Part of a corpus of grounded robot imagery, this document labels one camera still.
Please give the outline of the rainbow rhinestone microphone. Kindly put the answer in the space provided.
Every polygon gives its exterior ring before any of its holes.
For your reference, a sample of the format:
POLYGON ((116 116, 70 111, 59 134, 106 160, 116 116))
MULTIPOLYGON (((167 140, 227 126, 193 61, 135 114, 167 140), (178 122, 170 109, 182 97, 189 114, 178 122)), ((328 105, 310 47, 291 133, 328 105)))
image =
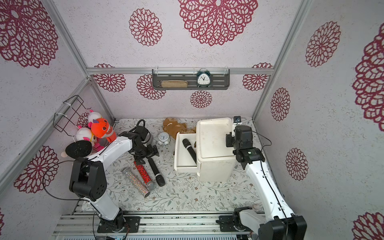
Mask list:
POLYGON ((140 194, 143 195, 144 198, 150 195, 150 191, 143 183, 141 183, 141 181, 134 175, 129 167, 124 168, 122 173, 130 180, 130 182, 140 192, 140 194))

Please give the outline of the red glitter microphone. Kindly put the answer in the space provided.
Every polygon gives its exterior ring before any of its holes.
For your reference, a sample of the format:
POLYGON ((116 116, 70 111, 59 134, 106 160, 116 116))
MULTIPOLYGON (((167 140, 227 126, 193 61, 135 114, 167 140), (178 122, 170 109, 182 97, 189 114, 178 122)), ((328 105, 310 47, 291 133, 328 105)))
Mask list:
POLYGON ((152 181, 151 177, 149 176, 148 172, 146 171, 145 167, 143 165, 138 165, 137 162, 134 162, 136 169, 138 170, 140 176, 142 177, 147 189, 149 191, 153 191, 156 188, 155 183, 152 181))

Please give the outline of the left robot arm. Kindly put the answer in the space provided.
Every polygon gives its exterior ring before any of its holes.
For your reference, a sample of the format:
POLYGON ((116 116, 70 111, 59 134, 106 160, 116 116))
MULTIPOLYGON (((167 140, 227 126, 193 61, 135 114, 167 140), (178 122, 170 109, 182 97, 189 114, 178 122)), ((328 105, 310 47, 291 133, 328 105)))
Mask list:
POLYGON ((136 168, 158 156, 157 146, 151 144, 152 137, 146 127, 136 126, 125 131, 103 150, 86 158, 77 158, 72 167, 69 189, 83 200, 89 201, 99 214, 102 223, 115 231, 123 228, 123 210, 115 205, 106 193, 105 170, 124 153, 134 157, 136 168))

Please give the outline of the black microphone long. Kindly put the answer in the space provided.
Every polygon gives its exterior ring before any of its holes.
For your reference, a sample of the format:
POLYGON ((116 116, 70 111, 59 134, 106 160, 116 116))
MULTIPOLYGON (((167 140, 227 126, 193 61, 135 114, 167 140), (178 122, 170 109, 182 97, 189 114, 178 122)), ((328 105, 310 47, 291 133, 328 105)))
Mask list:
POLYGON ((165 182, 164 177, 161 175, 159 169, 157 168, 154 160, 152 158, 148 158, 148 162, 149 162, 150 167, 151 167, 151 169, 155 175, 155 179, 156 179, 157 184, 160 187, 163 187, 166 184, 166 182, 165 182))

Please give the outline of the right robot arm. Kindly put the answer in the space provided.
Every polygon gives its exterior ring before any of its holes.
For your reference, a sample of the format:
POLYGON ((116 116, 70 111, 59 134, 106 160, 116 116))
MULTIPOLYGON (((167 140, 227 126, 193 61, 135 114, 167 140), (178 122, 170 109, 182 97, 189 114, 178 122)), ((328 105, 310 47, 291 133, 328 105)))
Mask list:
POLYGON ((307 223, 289 207, 274 183, 262 151, 253 146, 252 128, 235 126, 226 136, 226 145, 234 148, 236 160, 253 180, 265 212, 261 215, 251 207, 236 208, 233 213, 235 230, 250 229, 259 240, 303 240, 307 223))

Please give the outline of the white plastic drawer cabinet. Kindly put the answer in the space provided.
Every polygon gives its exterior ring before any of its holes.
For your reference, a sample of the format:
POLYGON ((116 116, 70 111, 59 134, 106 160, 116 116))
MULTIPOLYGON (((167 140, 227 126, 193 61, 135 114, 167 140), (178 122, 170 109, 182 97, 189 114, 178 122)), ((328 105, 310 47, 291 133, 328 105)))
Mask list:
POLYGON ((227 182, 237 163, 234 148, 226 145, 226 136, 233 130, 232 119, 201 120, 196 130, 199 181, 227 182))

